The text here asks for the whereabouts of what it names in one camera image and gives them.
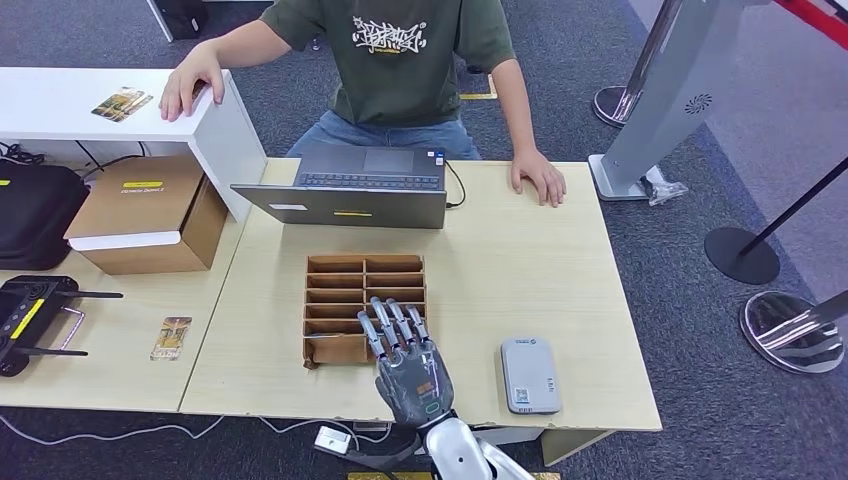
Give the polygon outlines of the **person's right hand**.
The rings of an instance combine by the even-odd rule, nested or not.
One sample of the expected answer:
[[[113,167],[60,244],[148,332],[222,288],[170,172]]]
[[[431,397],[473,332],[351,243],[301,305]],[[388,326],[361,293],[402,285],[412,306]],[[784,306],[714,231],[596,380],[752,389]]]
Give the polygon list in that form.
[[[218,59],[218,41],[211,39],[195,46],[171,72],[164,87],[159,109],[163,120],[173,122],[181,114],[191,116],[194,111],[193,91],[198,82],[211,87],[213,101],[223,102],[225,93],[221,66]]]

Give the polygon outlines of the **person's left hand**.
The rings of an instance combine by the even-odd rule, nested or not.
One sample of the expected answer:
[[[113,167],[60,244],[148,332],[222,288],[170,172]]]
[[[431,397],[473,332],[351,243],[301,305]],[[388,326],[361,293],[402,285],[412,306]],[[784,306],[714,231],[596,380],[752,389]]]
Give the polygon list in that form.
[[[535,188],[540,205],[557,208],[564,202],[566,181],[563,174],[535,147],[513,154],[510,185],[516,193],[522,192],[524,180]]]

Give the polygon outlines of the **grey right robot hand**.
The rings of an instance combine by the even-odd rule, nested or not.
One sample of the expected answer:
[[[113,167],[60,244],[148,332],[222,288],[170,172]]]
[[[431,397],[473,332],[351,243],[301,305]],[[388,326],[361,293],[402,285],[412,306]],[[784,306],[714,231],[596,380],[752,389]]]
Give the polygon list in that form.
[[[357,313],[376,362],[375,386],[398,424],[429,428],[453,414],[455,392],[419,309],[393,298],[369,299]]]

